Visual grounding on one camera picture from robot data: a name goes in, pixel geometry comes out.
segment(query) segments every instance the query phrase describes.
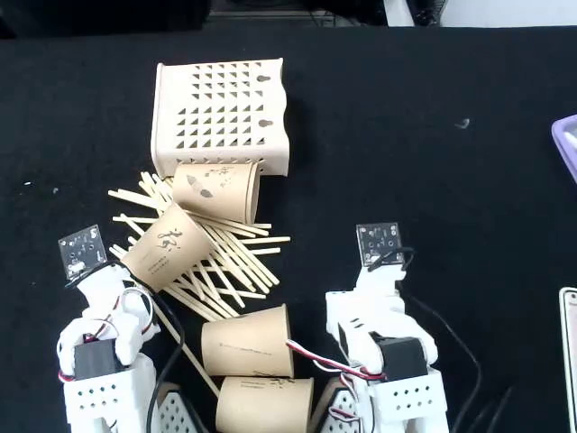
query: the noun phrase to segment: black cloth surface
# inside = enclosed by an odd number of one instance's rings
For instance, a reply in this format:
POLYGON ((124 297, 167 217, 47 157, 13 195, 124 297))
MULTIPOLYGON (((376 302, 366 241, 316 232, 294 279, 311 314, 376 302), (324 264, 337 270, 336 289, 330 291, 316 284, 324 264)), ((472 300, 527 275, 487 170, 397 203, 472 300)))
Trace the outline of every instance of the black cloth surface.
MULTIPOLYGON (((355 224, 397 221, 418 250, 406 289, 483 365, 472 415, 515 384, 496 431, 569 431, 557 293, 577 280, 577 188, 550 126, 577 112, 576 40, 563 28, 365 28, 1 42, 0 431, 67 430, 55 344, 86 302, 62 288, 57 241, 98 223, 106 244, 126 244, 111 218, 140 209, 106 192, 137 190, 152 170, 157 62, 277 57, 291 163, 286 179, 262 179, 257 219, 293 240, 266 259, 281 285, 247 311, 286 302, 293 337, 338 356, 324 294, 354 285, 355 224)), ((169 302, 199 354, 201 320, 169 302)), ((452 421, 472 364, 438 321, 408 312, 436 339, 452 421)), ((144 351, 158 368, 173 347, 163 333, 144 351)), ((327 373, 295 361, 319 393, 327 373)), ((185 357, 169 378, 214 425, 185 357)))

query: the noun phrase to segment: red wire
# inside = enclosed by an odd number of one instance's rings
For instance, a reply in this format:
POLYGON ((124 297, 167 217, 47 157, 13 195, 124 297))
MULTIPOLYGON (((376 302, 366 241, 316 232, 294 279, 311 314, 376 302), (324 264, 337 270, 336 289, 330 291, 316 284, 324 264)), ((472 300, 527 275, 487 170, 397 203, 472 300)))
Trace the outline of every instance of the red wire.
POLYGON ((62 370, 58 371, 58 377, 64 382, 74 382, 76 380, 74 376, 67 376, 62 370))
POLYGON ((345 412, 344 410, 340 410, 340 409, 338 409, 338 408, 331 408, 331 410, 332 410, 333 412, 338 413, 339 415, 343 415, 343 416, 346 417, 346 418, 355 418, 355 416, 354 416, 352 413, 345 412))
POLYGON ((149 324, 142 330, 142 334, 143 334, 143 335, 146 334, 146 331, 148 331, 148 330, 151 328, 151 326, 152 326, 152 322, 149 323, 149 324))
POLYGON ((387 378, 386 374, 368 374, 368 373, 366 373, 367 370, 364 367, 361 368, 361 371, 364 369, 364 373, 363 372, 359 373, 356 370, 354 370, 353 368, 344 366, 340 363, 337 363, 336 361, 331 361, 330 359, 324 359, 323 357, 321 357, 319 355, 315 355, 312 352, 308 352, 308 353, 303 352, 300 348, 293 346, 289 342, 287 342, 286 344, 290 349, 294 350, 295 352, 300 353, 301 355, 307 357, 308 359, 314 359, 315 361, 317 361, 321 364, 330 365, 331 367, 337 368, 339 370, 350 373, 354 376, 360 377, 361 379, 364 379, 365 381, 378 381, 378 380, 387 378))

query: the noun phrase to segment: white 3d-printed part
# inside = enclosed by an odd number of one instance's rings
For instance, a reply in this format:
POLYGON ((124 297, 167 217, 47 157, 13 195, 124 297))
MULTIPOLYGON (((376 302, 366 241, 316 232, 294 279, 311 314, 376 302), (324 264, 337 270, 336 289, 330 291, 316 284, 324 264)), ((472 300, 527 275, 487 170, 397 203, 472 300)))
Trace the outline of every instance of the white 3d-printed part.
MULTIPOLYGON (((429 368, 429 374, 401 381, 383 382, 371 386, 371 400, 362 396, 357 405, 348 391, 339 391, 333 407, 353 415, 365 415, 365 431, 375 433, 447 433, 447 403, 441 374, 429 368), (372 427, 373 415, 377 422, 372 427)), ((342 422, 327 415, 321 433, 359 433, 358 422, 342 422)))
MULTIPOLYGON (((156 372, 152 360, 138 354, 123 372, 64 384, 66 414, 72 433, 92 431, 92 419, 115 419, 119 432, 144 431, 156 372)), ((158 410, 152 416, 158 431, 158 410)))
POLYGON ((161 433, 197 433, 180 394, 169 392, 160 406, 161 433))
POLYGON ((180 163, 260 164, 287 176, 289 139, 282 59, 159 64, 151 153, 162 178, 180 163))

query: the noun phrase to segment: brown paper cup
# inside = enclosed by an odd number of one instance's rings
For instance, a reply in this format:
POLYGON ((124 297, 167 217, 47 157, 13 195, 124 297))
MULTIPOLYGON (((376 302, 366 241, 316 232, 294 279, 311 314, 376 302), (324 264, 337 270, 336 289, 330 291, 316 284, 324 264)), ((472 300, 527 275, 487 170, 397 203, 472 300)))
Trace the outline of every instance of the brown paper cup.
POLYGON ((227 377, 216 406, 221 433, 306 433, 313 379, 227 377))
POLYGON ((208 217, 253 224, 259 200, 258 164, 183 164, 174 175, 173 198, 208 217))
POLYGON ((142 235, 122 262, 155 290, 173 282, 213 250, 205 232, 172 204, 142 235))
POLYGON ((202 357, 212 376, 293 377, 287 307, 206 322, 202 327, 202 357))

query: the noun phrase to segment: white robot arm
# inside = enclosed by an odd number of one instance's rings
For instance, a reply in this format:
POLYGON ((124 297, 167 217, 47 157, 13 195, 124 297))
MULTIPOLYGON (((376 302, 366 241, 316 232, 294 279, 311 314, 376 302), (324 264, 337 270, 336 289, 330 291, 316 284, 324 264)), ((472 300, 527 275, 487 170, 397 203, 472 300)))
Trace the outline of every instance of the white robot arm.
MULTIPOLYGON (((148 292, 127 270, 106 266, 78 288, 89 307, 60 333, 57 354, 72 433, 144 432, 156 372, 140 353, 160 332, 148 292)), ((152 433, 160 432, 154 410, 152 433)))
POLYGON ((448 433, 443 379, 431 367, 435 340, 405 313, 396 281, 405 278, 401 255, 377 269, 382 253, 400 250, 397 225, 357 227, 363 266, 352 291, 326 293, 326 330, 339 343, 348 364, 383 377, 351 375, 356 412, 366 433, 448 433))

